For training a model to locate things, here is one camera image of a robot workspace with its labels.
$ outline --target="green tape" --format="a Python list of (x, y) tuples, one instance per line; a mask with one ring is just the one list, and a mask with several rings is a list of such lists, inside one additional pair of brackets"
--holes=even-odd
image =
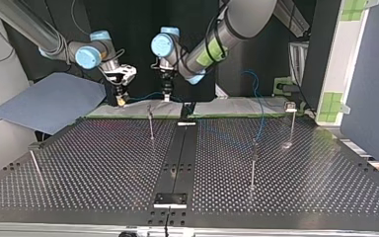
[(342, 93), (326, 92), (323, 95), (323, 102), (320, 107), (318, 121), (335, 122), (338, 113), (341, 111)]
[(278, 84), (282, 85), (294, 85), (291, 77), (280, 77), (273, 79), (273, 94), (276, 96), (291, 96), (291, 92), (284, 93), (282, 90), (276, 88)]
[[(211, 53), (211, 56), (214, 58), (215, 61), (221, 61), (223, 60), (224, 58), (222, 57), (222, 50), (220, 48), (220, 45), (218, 44), (217, 40), (214, 39), (210, 42), (210, 44), (208, 45), (208, 49), (210, 49), (210, 53)], [(223, 49), (224, 51), (226, 52), (226, 55), (227, 56), (227, 50), (228, 48), (223, 46)], [(213, 64), (213, 60), (211, 59), (211, 57), (208, 55), (208, 52), (207, 50), (205, 50), (197, 59), (196, 59), (196, 62), (198, 62), (200, 65), (204, 66), (204, 67), (208, 67), (210, 66), (211, 64)]]
[(366, 0), (345, 0), (341, 13), (341, 21), (360, 21), (366, 2)]

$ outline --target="metal rod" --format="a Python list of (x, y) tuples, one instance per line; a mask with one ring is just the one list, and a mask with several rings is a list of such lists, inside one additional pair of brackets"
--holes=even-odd
[(256, 163), (256, 161), (253, 160), (252, 161), (252, 173), (251, 173), (251, 185), (250, 185), (251, 190), (254, 190), (256, 188), (256, 186), (255, 186), (255, 163)]
[(37, 159), (36, 159), (36, 155), (34, 154), (34, 151), (32, 151), (32, 150), (30, 151), (30, 154), (32, 155), (33, 162), (34, 162), (34, 165), (36, 166), (39, 179), (41, 180), (41, 184), (45, 188), (44, 179), (42, 178), (41, 170), (39, 168), (39, 165), (38, 165), (38, 162), (37, 162)]
[(155, 136), (153, 134), (153, 114), (152, 114), (152, 111), (150, 110), (152, 108), (152, 106), (147, 106), (147, 113), (149, 114), (148, 117), (149, 117), (149, 123), (150, 123), (150, 139), (155, 139)]
[(293, 139), (293, 132), (294, 132), (294, 124), (295, 124), (295, 112), (293, 113), (293, 120), (291, 123), (291, 133), (290, 133), (290, 142), (292, 142)]
[(55, 29), (22, 1), (0, 0), (0, 18), (44, 51), (54, 52), (60, 45)]

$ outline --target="metal bracket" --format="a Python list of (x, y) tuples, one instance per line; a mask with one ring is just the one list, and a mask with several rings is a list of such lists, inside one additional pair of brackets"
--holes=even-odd
[(365, 3), (365, 9), (372, 8), (379, 5), (379, 0), (367, 0)]
[(156, 194), (155, 208), (185, 209), (187, 194)]
[(343, 113), (345, 115), (349, 115), (350, 107), (345, 105), (345, 104), (341, 104), (341, 113)]

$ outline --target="black surface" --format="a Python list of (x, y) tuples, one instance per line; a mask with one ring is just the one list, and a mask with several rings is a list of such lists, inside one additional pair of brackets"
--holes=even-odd
[(317, 0), (301, 87), (314, 110), (319, 105), (340, 8), (341, 0)]
[[(309, 118), (290, 149), (290, 118), (266, 120), (252, 193), (259, 119), (174, 122), (155, 120), (154, 153), (147, 119), (85, 119), (56, 135), (35, 151), (46, 189), (31, 158), (0, 172), (0, 222), (379, 231), (379, 172)], [(188, 208), (151, 208), (171, 192), (188, 194)]]
[(379, 161), (379, 5), (369, 12), (346, 104), (341, 132)]
[(269, 118), (250, 189), (257, 118), (201, 119), (189, 130), (175, 192), (186, 227), (379, 231), (379, 172), (307, 118)]
[[(295, 3), (313, 31), (316, 0), (300, 0)], [(217, 82), (230, 96), (253, 97), (254, 79), (248, 74), (241, 76), (243, 71), (251, 69), (260, 78), (260, 93), (270, 96), (274, 78), (290, 76), (288, 43), (305, 40), (308, 37), (298, 39), (272, 16), (258, 36), (236, 45), (228, 58), (218, 65)]]
[[(193, 49), (204, 38), (208, 22), (218, 10), (217, 0), (85, 0), (93, 31), (112, 34), (115, 48), (125, 48), (121, 62), (137, 68), (129, 86), (131, 97), (161, 91), (161, 80), (150, 65), (155, 62), (150, 43), (163, 26), (181, 29), (181, 44)], [(183, 101), (211, 101), (214, 98), (214, 71), (196, 86), (183, 78), (174, 81), (174, 95)]]

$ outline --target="gray cloth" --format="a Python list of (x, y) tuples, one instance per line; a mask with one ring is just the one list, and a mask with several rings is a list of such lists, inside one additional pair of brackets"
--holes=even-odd
[(91, 112), (105, 96), (101, 84), (53, 73), (0, 106), (0, 118), (53, 135)]
[(341, 132), (379, 161), (379, 5), (368, 15), (346, 104)]

